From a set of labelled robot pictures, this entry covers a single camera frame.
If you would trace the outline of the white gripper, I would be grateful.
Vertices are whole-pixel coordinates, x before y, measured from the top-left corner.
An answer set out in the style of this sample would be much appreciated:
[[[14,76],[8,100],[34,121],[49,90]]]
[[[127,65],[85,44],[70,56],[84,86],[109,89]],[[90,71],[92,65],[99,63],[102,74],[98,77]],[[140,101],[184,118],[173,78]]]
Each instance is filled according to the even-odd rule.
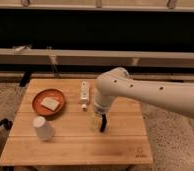
[[[92,115],[91,126],[94,130],[104,132],[107,125],[106,113],[109,112],[112,103],[114,102],[113,96],[105,96],[101,93],[96,93],[94,97],[93,110],[96,114]]]

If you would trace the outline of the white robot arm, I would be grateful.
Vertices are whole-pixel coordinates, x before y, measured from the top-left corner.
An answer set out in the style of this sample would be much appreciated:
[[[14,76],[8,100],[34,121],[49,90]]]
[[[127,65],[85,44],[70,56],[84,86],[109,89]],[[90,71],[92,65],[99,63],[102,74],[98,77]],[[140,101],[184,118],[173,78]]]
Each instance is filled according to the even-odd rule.
[[[134,99],[194,119],[194,83],[134,80],[126,69],[117,67],[96,79],[93,111],[102,118],[101,132],[106,129],[106,114],[117,97]]]

